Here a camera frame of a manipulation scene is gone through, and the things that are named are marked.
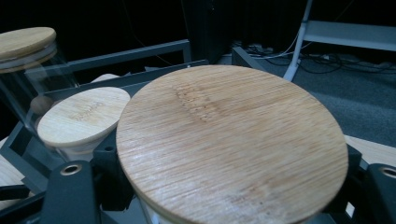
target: dark background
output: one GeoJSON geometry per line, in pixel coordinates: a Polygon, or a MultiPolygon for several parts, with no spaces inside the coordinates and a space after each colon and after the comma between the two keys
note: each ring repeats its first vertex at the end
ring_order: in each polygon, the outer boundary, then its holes
{"type": "MultiPolygon", "coordinates": [[[[355,0],[338,21],[396,25],[393,0],[355,0]]],[[[0,33],[27,27],[49,26],[67,61],[162,44],[188,38],[194,60],[215,63],[233,40],[243,45],[260,43],[282,51],[297,34],[306,0],[2,0],[0,33]]],[[[334,21],[350,3],[316,0],[311,19],[334,21]]],[[[305,51],[346,52],[380,63],[394,61],[394,52],[313,44],[305,51]]],[[[81,83],[104,73],[123,75],[144,66],[182,63],[180,54],[163,55],[100,72],[77,74],[81,83]]],[[[9,135],[17,120],[0,102],[1,135],[9,135]]]]}

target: shelf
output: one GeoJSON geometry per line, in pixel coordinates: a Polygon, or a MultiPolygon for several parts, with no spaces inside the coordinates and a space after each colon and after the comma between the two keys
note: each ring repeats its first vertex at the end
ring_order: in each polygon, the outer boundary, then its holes
{"type": "Polygon", "coordinates": [[[304,40],[367,49],[396,51],[396,27],[308,21],[304,40]]]}

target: wooden surface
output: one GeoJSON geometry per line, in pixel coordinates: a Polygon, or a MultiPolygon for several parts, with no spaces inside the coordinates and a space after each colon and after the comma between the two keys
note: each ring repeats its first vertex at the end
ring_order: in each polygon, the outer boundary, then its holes
{"type": "Polygon", "coordinates": [[[396,167],[396,148],[346,135],[348,145],[361,152],[367,163],[383,163],[396,167]]]}
{"type": "Polygon", "coordinates": [[[125,107],[120,163],[137,194],[176,223],[293,223],[347,173],[345,138],[296,85],[230,65],[160,77],[125,107]]]}
{"type": "Polygon", "coordinates": [[[99,81],[105,81],[105,80],[109,80],[112,78],[117,78],[120,76],[114,75],[114,74],[103,74],[99,77],[97,77],[96,79],[94,79],[92,82],[99,82],[99,81]]]}
{"type": "MultiPolygon", "coordinates": [[[[6,138],[0,141],[0,147],[6,142],[6,138]]],[[[2,155],[0,155],[0,186],[21,185],[23,175],[15,167],[9,163],[2,155]]],[[[19,200],[0,201],[0,210],[17,203],[19,200]]]]}
{"type": "Polygon", "coordinates": [[[43,49],[56,38],[49,27],[34,27],[0,34],[0,61],[20,58],[43,49]]]}
{"type": "Polygon", "coordinates": [[[75,94],[40,120],[38,136],[52,147],[77,147],[106,136],[130,100],[127,91],[103,87],[75,94]]]}

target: engraved logo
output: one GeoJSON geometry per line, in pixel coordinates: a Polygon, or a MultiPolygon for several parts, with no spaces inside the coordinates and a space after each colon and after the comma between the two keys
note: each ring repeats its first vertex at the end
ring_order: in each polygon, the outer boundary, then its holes
{"type": "Polygon", "coordinates": [[[181,104],[190,114],[202,121],[214,119],[219,113],[210,99],[196,86],[189,83],[173,87],[181,104]]]}
{"type": "Polygon", "coordinates": [[[99,102],[94,102],[92,105],[89,105],[86,110],[81,111],[81,112],[77,113],[76,115],[71,116],[71,119],[74,119],[77,121],[87,120],[88,117],[102,105],[104,105],[104,104],[99,103],[99,102]]]}

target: wooden lid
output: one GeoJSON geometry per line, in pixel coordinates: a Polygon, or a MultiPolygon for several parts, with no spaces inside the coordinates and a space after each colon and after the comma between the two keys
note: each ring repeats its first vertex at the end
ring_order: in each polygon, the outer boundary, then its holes
{"type": "Polygon", "coordinates": [[[125,107],[120,163],[176,223],[294,223],[347,174],[347,145],[307,91],[259,70],[206,65],[153,80],[125,107]]]}
{"type": "Polygon", "coordinates": [[[103,87],[64,99],[38,123],[37,133],[52,147],[77,147],[106,136],[130,100],[127,91],[103,87]]]}
{"type": "Polygon", "coordinates": [[[34,27],[0,34],[0,61],[13,60],[43,49],[56,38],[49,27],[34,27]]]}

